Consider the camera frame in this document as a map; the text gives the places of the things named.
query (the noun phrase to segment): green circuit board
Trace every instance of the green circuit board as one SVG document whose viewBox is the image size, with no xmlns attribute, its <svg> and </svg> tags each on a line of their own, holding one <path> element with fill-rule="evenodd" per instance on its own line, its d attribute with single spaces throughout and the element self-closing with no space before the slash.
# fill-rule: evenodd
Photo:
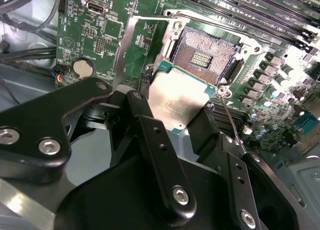
<svg viewBox="0 0 320 230">
<path fill-rule="evenodd" d="M 100 3 L 105 9 L 104 13 L 93 13 L 88 8 L 88 3 L 84 4 L 86 1 Z M 248 113 L 250 110 L 259 112 L 252 128 L 255 131 L 263 124 L 267 134 L 259 140 L 261 148 L 275 149 L 277 142 L 283 137 L 282 133 L 288 128 L 292 129 L 299 119 L 288 104 L 292 92 L 305 91 L 305 98 L 312 93 L 320 93 L 319 83 L 307 74 L 319 64 L 320 54 L 308 54 L 290 46 L 300 36 L 299 32 L 309 27 L 310 22 L 319 22 L 320 13 L 319 0 L 268 2 L 270 3 L 265 3 L 264 0 L 62 0 L 59 8 L 57 65 L 64 68 L 64 73 L 61 74 L 62 82 L 56 83 L 58 86 L 65 86 L 81 80 L 74 72 L 73 64 L 84 57 L 94 64 L 93 76 L 111 84 L 116 75 L 114 63 L 117 48 L 125 35 L 130 15 L 162 16 L 167 9 L 190 9 L 261 39 L 262 53 L 250 56 L 244 62 L 239 75 L 230 86 L 233 94 L 228 99 L 228 107 L 240 113 Z M 271 2 L 282 4 L 282 8 L 274 7 Z M 239 45 L 240 38 L 232 32 L 194 20 L 188 26 Z M 154 63 L 163 45 L 166 28 L 167 22 L 164 21 L 138 22 L 132 43 L 124 57 L 124 84 L 140 88 L 146 66 Z M 266 84 L 252 104 L 245 104 L 242 96 L 251 87 L 250 82 L 255 79 L 255 72 L 261 71 L 260 64 L 266 61 L 266 54 L 273 54 L 284 60 L 279 66 L 280 71 L 289 66 L 299 68 L 301 78 L 295 79 L 294 83 L 284 89 L 287 93 L 281 99 L 272 97 L 268 91 L 270 86 Z M 271 76 L 274 79 L 281 77 L 278 73 Z M 271 107 L 264 107 L 260 101 L 262 98 L 268 98 L 272 102 Z M 219 104 L 217 98 L 212 98 L 212 101 Z M 277 130 L 273 130 L 274 125 L 278 126 Z M 245 139 L 246 142 L 257 140 L 253 134 Z"/>
</svg>

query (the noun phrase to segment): screw hole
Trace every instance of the screw hole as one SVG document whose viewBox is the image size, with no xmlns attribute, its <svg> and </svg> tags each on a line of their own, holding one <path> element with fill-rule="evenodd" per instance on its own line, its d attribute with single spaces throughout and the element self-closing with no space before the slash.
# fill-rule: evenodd
<svg viewBox="0 0 320 230">
<path fill-rule="evenodd" d="M 155 133 L 160 133 L 160 130 L 159 130 L 159 128 L 157 128 L 157 127 L 154 127 L 154 128 L 153 128 L 153 131 L 154 131 Z"/>
<path fill-rule="evenodd" d="M 242 167 L 239 164 L 235 165 L 239 170 L 242 170 Z"/>
<path fill-rule="evenodd" d="M 100 89 L 103 89 L 103 90 L 108 89 L 107 86 L 105 86 L 105 85 L 103 85 L 103 84 L 101 84 L 101 83 L 98 83 L 97 86 L 98 86 Z"/>
<path fill-rule="evenodd" d="M 163 145 L 163 144 L 160 144 L 160 149 L 162 150 L 162 151 L 166 151 L 167 150 L 167 147 L 165 146 L 165 145 Z"/>
<path fill-rule="evenodd" d="M 139 92 L 134 92 L 133 94 L 136 98 L 138 98 L 139 100 L 142 100 L 142 95 Z"/>
<path fill-rule="evenodd" d="M 239 181 L 241 184 L 244 184 L 244 183 L 245 183 L 245 181 L 244 181 L 241 177 L 239 177 L 239 176 L 238 176 L 238 181 Z"/>
<path fill-rule="evenodd" d="M 115 125 L 119 122 L 120 118 L 118 116 L 112 116 L 110 117 L 109 119 L 109 123 L 112 124 L 112 125 Z"/>
</svg>

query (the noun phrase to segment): black cable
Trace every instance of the black cable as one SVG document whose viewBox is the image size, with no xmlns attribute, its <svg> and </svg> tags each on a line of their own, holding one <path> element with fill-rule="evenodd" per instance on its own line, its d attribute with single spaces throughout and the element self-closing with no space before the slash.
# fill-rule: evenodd
<svg viewBox="0 0 320 230">
<path fill-rule="evenodd" d="M 3 14 L 2 17 L 0 18 L 0 20 L 9 26 L 15 27 L 15 28 L 22 30 L 22 31 L 27 31 L 29 33 L 35 34 L 35 35 L 39 36 L 40 38 L 42 38 L 52 44 L 56 44 L 57 41 L 56 41 L 55 37 L 42 31 L 42 29 L 46 28 L 50 24 L 52 19 L 55 17 L 55 14 L 56 14 L 58 7 L 59 7 L 59 3 L 60 3 L 60 0 L 55 0 L 50 15 L 42 24 L 40 24 L 37 27 L 31 26 L 31 25 L 27 24 L 26 22 L 22 22 L 22 23 L 14 22 L 12 19 L 10 19 L 10 17 L 7 14 Z"/>
<path fill-rule="evenodd" d="M 8 0 L 0 4 L 0 15 L 15 11 L 32 0 Z"/>
<path fill-rule="evenodd" d="M 57 57 L 56 53 L 48 53 L 48 54 L 40 54 L 40 55 L 21 56 L 18 58 L 5 60 L 4 62 L 29 61 L 29 60 L 48 60 L 48 59 L 55 59 L 56 57 Z"/>
<path fill-rule="evenodd" d="M 20 102 L 16 99 L 15 95 L 12 93 L 12 91 L 10 90 L 10 88 L 8 87 L 7 82 L 4 80 L 4 78 L 0 75 L 0 83 L 3 85 L 3 87 L 5 88 L 5 90 L 8 92 L 8 94 L 10 95 L 11 99 L 17 103 L 20 104 Z"/>
<path fill-rule="evenodd" d="M 41 25 L 39 25 L 39 26 L 37 26 L 35 28 L 35 31 L 42 30 L 42 29 L 46 28 L 50 24 L 52 19 L 55 17 L 56 12 L 58 11 L 59 3 L 60 3 L 60 0 L 55 0 L 50 15 L 48 16 L 48 18 Z"/>
<path fill-rule="evenodd" d="M 56 50 L 57 50 L 56 47 L 50 47 L 50 48 L 37 48 L 37 49 L 30 49 L 30 50 L 19 51 L 19 52 L 11 52 L 7 54 L 0 54 L 0 61 L 12 60 L 19 57 L 38 55 L 42 53 L 55 53 Z"/>
</svg>

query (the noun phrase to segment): metal plate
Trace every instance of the metal plate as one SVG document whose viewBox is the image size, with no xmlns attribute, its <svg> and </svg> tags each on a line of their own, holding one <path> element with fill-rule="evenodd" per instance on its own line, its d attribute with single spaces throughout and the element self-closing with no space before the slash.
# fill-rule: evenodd
<svg viewBox="0 0 320 230">
<path fill-rule="evenodd" d="M 183 130 L 210 99 L 207 84 L 172 68 L 158 72 L 150 86 L 149 104 L 153 116 L 166 129 Z"/>
</svg>

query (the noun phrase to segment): silver screw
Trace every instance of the silver screw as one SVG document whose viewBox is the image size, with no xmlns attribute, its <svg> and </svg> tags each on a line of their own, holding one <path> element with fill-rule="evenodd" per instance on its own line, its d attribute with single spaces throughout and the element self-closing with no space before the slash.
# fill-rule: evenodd
<svg viewBox="0 0 320 230">
<path fill-rule="evenodd" d="M 229 143 L 233 143 L 232 138 L 229 136 L 225 136 L 225 139 L 229 142 Z"/>
<path fill-rule="evenodd" d="M 177 31 L 182 31 L 183 26 L 184 26 L 183 23 L 181 21 L 178 21 L 178 22 L 175 23 L 174 28 Z"/>
<path fill-rule="evenodd" d="M 20 134 L 11 128 L 0 129 L 0 144 L 11 145 L 20 139 Z"/>
<path fill-rule="evenodd" d="M 178 203 L 180 203 L 181 205 L 188 204 L 189 196 L 185 190 L 183 190 L 181 187 L 175 187 L 173 191 L 173 196 Z"/>
<path fill-rule="evenodd" d="M 260 159 L 256 155 L 252 154 L 252 157 L 256 162 L 260 162 Z"/>
<path fill-rule="evenodd" d="M 254 218 L 251 216 L 250 213 L 248 213 L 246 210 L 241 210 L 241 218 L 242 220 L 245 222 L 245 224 L 251 228 L 251 229 L 255 229 L 256 227 L 256 221 L 254 220 Z"/>
<path fill-rule="evenodd" d="M 60 143 L 53 139 L 45 139 L 39 143 L 39 150 L 45 155 L 55 155 L 60 149 Z"/>
<path fill-rule="evenodd" d="M 139 92 L 134 92 L 133 95 L 137 97 L 139 100 L 142 100 L 142 95 Z"/>
<path fill-rule="evenodd" d="M 11 26 L 10 29 L 13 33 L 18 33 L 19 31 L 16 27 L 13 27 L 13 26 Z"/>
<path fill-rule="evenodd" d="M 314 173 L 314 174 L 313 174 L 313 178 L 314 178 L 315 180 L 320 180 L 320 174 Z"/>
<path fill-rule="evenodd" d="M 97 84 L 97 86 L 100 88 L 100 89 L 103 89 L 103 90 L 106 90 L 107 89 L 107 86 L 103 85 L 103 84 Z"/>
</svg>

